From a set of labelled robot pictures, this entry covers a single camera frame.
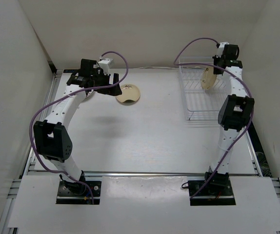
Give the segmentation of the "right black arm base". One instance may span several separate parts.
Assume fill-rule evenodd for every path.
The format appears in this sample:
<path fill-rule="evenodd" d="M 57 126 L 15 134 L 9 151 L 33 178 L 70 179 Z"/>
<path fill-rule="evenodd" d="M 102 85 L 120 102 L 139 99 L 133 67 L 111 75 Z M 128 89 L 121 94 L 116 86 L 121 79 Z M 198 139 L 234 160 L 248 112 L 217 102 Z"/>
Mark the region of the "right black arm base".
<path fill-rule="evenodd" d="M 224 180 L 212 179 L 206 186 L 194 195 L 205 180 L 188 180 L 181 185 L 189 192 L 191 206 L 235 206 L 236 201 L 230 178 Z"/>

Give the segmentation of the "white front board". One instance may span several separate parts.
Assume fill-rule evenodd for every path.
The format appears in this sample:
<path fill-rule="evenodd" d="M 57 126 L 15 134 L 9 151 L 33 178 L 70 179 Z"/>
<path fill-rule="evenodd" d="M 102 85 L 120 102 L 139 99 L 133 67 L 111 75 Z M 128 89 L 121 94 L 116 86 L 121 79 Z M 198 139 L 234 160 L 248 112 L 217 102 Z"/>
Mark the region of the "white front board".
<path fill-rule="evenodd" d="M 104 177 L 98 205 L 56 203 L 59 179 L 23 177 L 9 227 L 20 234 L 275 234 L 271 179 L 233 176 L 233 206 L 191 206 L 183 177 Z"/>

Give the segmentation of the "orange sunburst pattern plate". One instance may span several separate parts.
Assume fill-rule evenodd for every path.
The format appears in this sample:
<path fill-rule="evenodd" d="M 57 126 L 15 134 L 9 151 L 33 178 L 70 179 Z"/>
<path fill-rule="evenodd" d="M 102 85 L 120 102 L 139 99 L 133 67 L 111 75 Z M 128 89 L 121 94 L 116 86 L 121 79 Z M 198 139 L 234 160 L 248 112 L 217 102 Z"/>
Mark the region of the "orange sunburst pattern plate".
<path fill-rule="evenodd" d="M 84 100 L 88 100 L 89 98 L 91 98 L 94 95 L 94 90 L 91 90 L 88 92 L 87 96 L 84 98 Z"/>

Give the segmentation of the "yellow rimmed plate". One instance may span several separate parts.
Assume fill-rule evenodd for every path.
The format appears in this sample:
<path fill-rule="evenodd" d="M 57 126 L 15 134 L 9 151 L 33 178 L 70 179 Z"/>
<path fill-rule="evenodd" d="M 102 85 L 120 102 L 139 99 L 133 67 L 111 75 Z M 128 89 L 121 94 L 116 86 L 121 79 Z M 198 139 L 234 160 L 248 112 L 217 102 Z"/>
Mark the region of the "yellow rimmed plate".
<path fill-rule="evenodd" d="M 133 84 L 124 84 L 120 87 L 122 94 L 116 96 L 116 100 L 120 104 L 132 105 L 139 101 L 140 90 Z"/>

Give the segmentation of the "aluminium frame rail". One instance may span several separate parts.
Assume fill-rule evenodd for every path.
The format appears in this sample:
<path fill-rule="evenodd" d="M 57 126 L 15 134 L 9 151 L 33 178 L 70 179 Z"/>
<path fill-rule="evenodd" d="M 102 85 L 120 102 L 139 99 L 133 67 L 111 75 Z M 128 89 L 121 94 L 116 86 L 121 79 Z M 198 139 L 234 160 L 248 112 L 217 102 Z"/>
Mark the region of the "aluminium frame rail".
<path fill-rule="evenodd" d="M 158 173 L 158 172 L 101 172 L 83 171 L 86 176 L 201 176 L 204 173 Z"/>

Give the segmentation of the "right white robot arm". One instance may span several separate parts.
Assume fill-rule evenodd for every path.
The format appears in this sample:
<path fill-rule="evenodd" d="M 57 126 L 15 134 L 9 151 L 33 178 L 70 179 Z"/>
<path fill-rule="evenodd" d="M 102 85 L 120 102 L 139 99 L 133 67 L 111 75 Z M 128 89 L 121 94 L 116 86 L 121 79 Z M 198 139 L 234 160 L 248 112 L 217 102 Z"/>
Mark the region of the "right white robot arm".
<path fill-rule="evenodd" d="M 242 80 L 243 65 L 238 60 L 239 53 L 237 45 L 222 42 L 213 57 L 214 74 L 221 75 L 227 96 L 218 114 L 220 136 L 217 156 L 211 162 L 203 182 L 203 190 L 209 195 L 228 186 L 233 146 L 252 121 L 255 100 Z"/>

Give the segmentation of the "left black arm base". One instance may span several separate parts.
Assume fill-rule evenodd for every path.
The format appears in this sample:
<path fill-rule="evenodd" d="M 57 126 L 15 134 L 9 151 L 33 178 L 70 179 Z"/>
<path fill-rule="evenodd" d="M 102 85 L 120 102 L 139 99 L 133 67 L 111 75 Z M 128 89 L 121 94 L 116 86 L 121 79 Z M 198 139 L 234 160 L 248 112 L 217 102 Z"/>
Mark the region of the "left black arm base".
<path fill-rule="evenodd" d="M 56 204 L 99 205 L 102 181 L 86 180 L 85 183 L 89 186 L 92 194 L 84 185 L 60 180 Z"/>

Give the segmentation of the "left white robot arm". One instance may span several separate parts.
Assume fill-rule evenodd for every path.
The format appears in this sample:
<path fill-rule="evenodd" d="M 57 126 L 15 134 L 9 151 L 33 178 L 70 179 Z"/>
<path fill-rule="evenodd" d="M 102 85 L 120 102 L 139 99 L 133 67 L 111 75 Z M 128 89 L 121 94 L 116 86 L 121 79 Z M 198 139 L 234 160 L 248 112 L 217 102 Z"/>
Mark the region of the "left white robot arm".
<path fill-rule="evenodd" d="M 113 60 L 102 58 L 100 61 L 82 59 L 80 68 L 75 70 L 66 83 L 64 100 L 59 101 L 44 121 L 36 121 L 33 130 L 37 153 L 50 161 L 59 171 L 63 185 L 75 195 L 87 190 L 84 173 L 78 168 L 71 154 L 73 143 L 67 132 L 69 123 L 90 92 L 97 87 L 97 92 L 104 95 L 119 96 L 122 94 L 119 85 L 110 86 L 119 81 L 119 75 L 110 75 L 109 69 Z"/>

